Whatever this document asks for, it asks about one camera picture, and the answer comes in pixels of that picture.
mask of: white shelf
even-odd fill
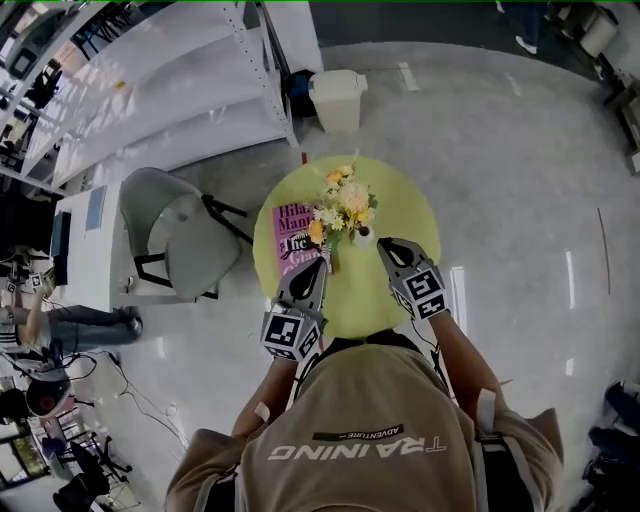
[[[132,84],[178,57],[232,35],[224,8],[216,2],[176,2],[98,53],[47,105],[45,114],[55,122],[38,122],[22,174],[28,174],[62,135],[116,92],[120,82]]]
[[[38,61],[33,66],[33,69],[27,74],[24,80],[16,80],[20,87],[18,91],[13,96],[11,103],[9,104],[9,108],[2,112],[0,115],[0,127],[4,127],[13,112],[22,101],[22,98],[27,93],[33,81],[36,77],[42,73],[42,70],[47,66],[49,61],[53,58],[56,52],[62,48],[62,46],[78,31],[84,24],[86,24],[91,18],[93,18],[101,9],[106,7],[106,2],[95,2],[88,3],[83,6],[73,18],[70,18],[67,24],[58,31],[58,33],[54,36],[53,41],[44,51],[44,53],[40,56]],[[8,76],[8,73],[3,70],[3,74]]]
[[[109,101],[65,139],[58,166],[72,178],[111,153],[203,112],[262,95],[233,38],[165,64],[134,85],[127,103]]]
[[[237,103],[174,124],[120,149],[91,168],[95,171],[94,184],[124,179],[141,167],[170,171],[284,136],[282,127],[267,115],[262,99]],[[57,166],[53,186],[69,178],[68,170]]]

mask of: beige t-shirt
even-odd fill
[[[494,429],[518,441],[548,508],[562,464],[553,412],[527,421],[496,411]],[[474,436],[422,355],[363,345],[322,361],[246,446],[196,432],[165,509],[475,511]]]

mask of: desk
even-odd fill
[[[70,212],[71,226],[67,284],[56,288],[54,300],[106,312],[125,306],[183,302],[173,294],[137,295],[121,291],[121,284],[127,277],[122,275],[126,233],[124,218],[120,213],[121,184],[115,182],[105,185],[102,217],[97,229],[86,230],[91,191],[58,202],[56,214]]]
[[[304,202],[324,190],[324,177],[341,165],[351,165],[353,156],[333,156],[309,162],[287,175],[269,194],[255,227],[253,256],[262,289],[273,297],[280,277],[276,261],[272,209]],[[433,211],[416,186],[393,167],[359,157],[356,175],[367,183],[378,200],[373,229],[378,237],[398,237],[419,243],[437,263],[440,240]],[[364,338],[400,324],[407,314],[389,293],[388,276],[376,244],[366,249],[348,239],[337,246],[337,271],[329,276],[324,315],[327,336]]]

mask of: book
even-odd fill
[[[273,208],[273,234],[280,277],[300,263],[322,257],[331,273],[331,255],[327,247],[318,247],[309,237],[309,223],[313,220],[311,208],[300,203]]]

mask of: jeans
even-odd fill
[[[516,14],[523,28],[522,40],[537,48],[540,22],[547,12],[547,2],[502,2],[502,7]]]
[[[124,309],[105,313],[84,306],[72,306],[49,311],[47,317],[51,342],[59,344],[64,355],[126,345],[136,340],[129,327],[135,315]]]

